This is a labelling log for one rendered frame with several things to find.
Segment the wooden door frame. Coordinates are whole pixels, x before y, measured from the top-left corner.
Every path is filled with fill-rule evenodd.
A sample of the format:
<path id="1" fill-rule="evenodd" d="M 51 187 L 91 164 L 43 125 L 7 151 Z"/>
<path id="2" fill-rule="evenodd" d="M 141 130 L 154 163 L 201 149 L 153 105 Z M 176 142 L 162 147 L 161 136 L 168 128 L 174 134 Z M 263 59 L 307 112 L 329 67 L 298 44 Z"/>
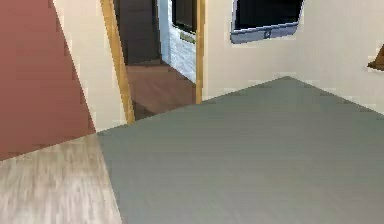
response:
<path id="1" fill-rule="evenodd" d="M 125 122 L 131 125 L 135 122 L 132 97 L 130 94 L 127 71 L 121 47 L 121 41 L 117 26 L 113 0 L 100 0 L 103 19 L 111 48 L 113 65 L 116 73 L 117 84 L 120 91 L 120 98 L 123 105 Z M 195 103 L 201 104 L 203 101 L 203 75 L 204 75 L 204 31 L 205 31 L 205 0 L 196 0 L 196 87 Z"/>

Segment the grey framed television set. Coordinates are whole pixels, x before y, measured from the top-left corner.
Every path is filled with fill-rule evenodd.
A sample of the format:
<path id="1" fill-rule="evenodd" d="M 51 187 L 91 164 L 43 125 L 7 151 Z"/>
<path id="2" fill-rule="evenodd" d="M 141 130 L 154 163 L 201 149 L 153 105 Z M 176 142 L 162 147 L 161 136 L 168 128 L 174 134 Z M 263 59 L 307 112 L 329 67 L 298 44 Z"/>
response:
<path id="1" fill-rule="evenodd" d="M 293 35 L 305 0 L 233 0 L 230 40 L 243 44 Z"/>

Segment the brown wooden shelf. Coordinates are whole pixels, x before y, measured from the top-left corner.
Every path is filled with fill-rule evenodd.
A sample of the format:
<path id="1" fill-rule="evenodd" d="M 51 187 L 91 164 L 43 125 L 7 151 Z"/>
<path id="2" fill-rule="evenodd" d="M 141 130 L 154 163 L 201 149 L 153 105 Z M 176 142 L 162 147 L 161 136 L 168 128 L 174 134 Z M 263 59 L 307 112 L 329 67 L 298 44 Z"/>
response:
<path id="1" fill-rule="evenodd" d="M 380 48 L 374 61 L 367 64 L 368 68 L 384 71 L 384 44 Z"/>

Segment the white cabinet with dark window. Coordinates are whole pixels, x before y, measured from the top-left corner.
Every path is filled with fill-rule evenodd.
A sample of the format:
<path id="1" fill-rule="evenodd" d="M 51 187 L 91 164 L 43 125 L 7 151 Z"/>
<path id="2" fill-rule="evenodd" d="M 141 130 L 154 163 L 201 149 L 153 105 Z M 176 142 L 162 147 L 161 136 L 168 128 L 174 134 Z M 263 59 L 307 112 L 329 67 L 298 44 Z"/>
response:
<path id="1" fill-rule="evenodd" d="M 194 34 L 176 28 L 172 24 L 172 0 L 157 0 L 161 58 L 181 75 L 196 82 L 196 46 L 182 39 L 188 36 L 196 40 Z"/>

